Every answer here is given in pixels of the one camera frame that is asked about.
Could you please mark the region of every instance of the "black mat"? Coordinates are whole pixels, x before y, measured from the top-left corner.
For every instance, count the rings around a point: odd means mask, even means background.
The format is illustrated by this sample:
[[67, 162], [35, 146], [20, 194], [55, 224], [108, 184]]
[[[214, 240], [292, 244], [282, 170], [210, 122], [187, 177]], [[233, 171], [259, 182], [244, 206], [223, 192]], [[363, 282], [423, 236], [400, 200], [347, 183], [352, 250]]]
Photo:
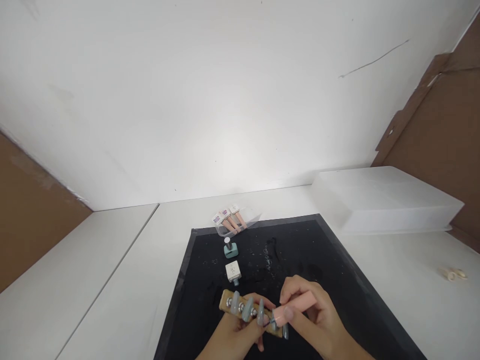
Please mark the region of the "black mat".
[[[227, 259], [214, 228], [192, 230], [155, 360], [194, 359], [202, 351], [223, 316], [223, 289], [255, 292], [278, 305], [285, 277], [295, 274], [321, 284], [346, 329], [377, 360], [425, 359], [319, 214], [260, 221], [232, 241], [239, 255]], [[234, 260], [238, 287], [225, 272]], [[246, 359], [321, 359], [291, 327], [289, 337], [266, 333], [265, 351], [254, 346]]]

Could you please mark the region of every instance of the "gel polish bottle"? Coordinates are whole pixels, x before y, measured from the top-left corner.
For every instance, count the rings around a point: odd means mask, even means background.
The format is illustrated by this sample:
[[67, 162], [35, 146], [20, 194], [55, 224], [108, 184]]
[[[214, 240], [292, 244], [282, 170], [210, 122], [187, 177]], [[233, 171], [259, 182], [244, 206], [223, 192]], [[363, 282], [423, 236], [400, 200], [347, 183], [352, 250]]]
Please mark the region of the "gel polish bottle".
[[230, 238], [226, 237], [225, 246], [223, 247], [223, 253], [227, 259], [234, 258], [239, 254], [239, 250], [237, 249], [237, 244], [235, 242], [230, 242]]

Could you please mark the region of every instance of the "finger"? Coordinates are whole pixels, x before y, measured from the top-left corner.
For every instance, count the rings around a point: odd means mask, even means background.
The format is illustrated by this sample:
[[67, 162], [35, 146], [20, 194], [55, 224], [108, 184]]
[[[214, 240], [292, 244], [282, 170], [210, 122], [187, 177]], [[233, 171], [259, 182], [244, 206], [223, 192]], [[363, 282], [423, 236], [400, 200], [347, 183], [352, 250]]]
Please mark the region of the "finger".
[[[264, 324], [268, 323], [268, 317], [264, 316]], [[252, 345], [259, 340], [266, 328], [258, 326], [256, 321], [251, 321], [246, 328], [236, 333], [239, 351], [247, 354]]]
[[265, 347], [264, 347], [264, 336], [263, 336], [263, 335], [258, 338], [258, 350], [259, 350], [261, 353], [263, 353], [264, 350], [265, 350]]
[[312, 292], [317, 301], [314, 306], [319, 310], [325, 309], [328, 304], [328, 295], [325, 290], [323, 290], [320, 284], [305, 280], [303, 277], [298, 275], [287, 277], [285, 279], [280, 292], [280, 304], [286, 304], [288, 301], [290, 301], [292, 295], [297, 293], [303, 294], [309, 290]]
[[275, 309], [277, 307], [273, 302], [268, 300], [265, 296], [259, 295], [256, 292], [249, 293], [248, 295], [245, 295], [244, 298], [247, 300], [250, 298], [253, 298], [253, 301], [256, 304], [260, 304], [260, 299], [263, 299], [263, 305], [270, 310]]
[[293, 306], [286, 306], [283, 314], [292, 328], [319, 352], [322, 348], [321, 341], [324, 337], [321, 334], [322, 330]]

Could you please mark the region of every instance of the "white wall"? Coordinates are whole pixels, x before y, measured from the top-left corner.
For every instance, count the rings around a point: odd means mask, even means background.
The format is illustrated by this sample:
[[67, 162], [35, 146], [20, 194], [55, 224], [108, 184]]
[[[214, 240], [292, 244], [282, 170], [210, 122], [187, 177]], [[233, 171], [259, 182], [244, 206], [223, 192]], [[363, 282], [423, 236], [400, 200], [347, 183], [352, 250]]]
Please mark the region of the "white wall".
[[370, 164], [479, 3], [2, 1], [0, 129], [93, 210], [310, 184]]

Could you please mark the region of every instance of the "clear plastic container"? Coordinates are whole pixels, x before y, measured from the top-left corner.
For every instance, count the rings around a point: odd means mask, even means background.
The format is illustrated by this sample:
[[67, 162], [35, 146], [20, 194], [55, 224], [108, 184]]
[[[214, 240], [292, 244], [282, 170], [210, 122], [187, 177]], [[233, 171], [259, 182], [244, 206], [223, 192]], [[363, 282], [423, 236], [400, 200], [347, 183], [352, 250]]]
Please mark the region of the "clear plastic container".
[[328, 225], [346, 234], [446, 231], [464, 205], [392, 166], [321, 172], [311, 191]]
[[[250, 207], [241, 207], [239, 212], [240, 212], [241, 217], [243, 218], [243, 221], [246, 224], [246, 227], [240, 224], [240, 221], [238, 220], [238, 218], [235, 214], [231, 215], [231, 217], [232, 217], [233, 221], [235, 221], [236, 224], [238, 225], [240, 231], [245, 231], [245, 229], [248, 229], [248, 228], [252, 227], [253, 225], [255, 225], [260, 220], [260, 217], [262, 216], [262, 213], [258, 213], [256, 211], [252, 210]], [[217, 231], [218, 235], [220, 235], [221, 237], [232, 238], [236, 235], [233, 231], [229, 231], [223, 225], [215, 226], [215, 227], [216, 227], [216, 231]]]

